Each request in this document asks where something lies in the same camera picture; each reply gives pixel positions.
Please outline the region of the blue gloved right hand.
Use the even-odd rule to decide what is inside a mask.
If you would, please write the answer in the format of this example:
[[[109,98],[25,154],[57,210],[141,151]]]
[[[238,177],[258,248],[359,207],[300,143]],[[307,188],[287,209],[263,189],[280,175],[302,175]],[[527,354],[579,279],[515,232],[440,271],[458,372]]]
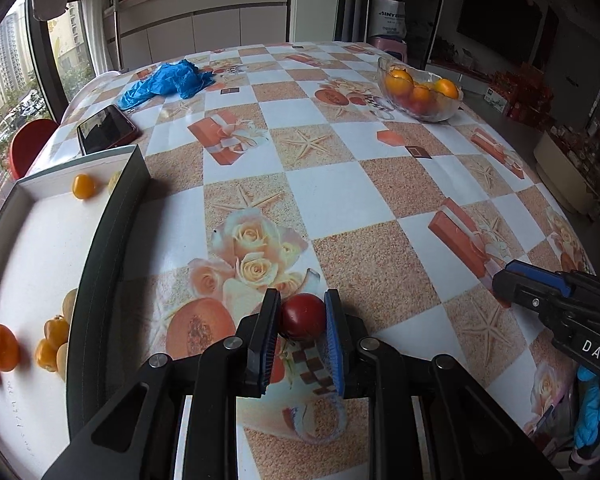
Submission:
[[[584,385],[584,395],[576,426],[574,426],[574,447],[592,445],[598,437],[600,426],[600,378],[580,365],[577,378]]]

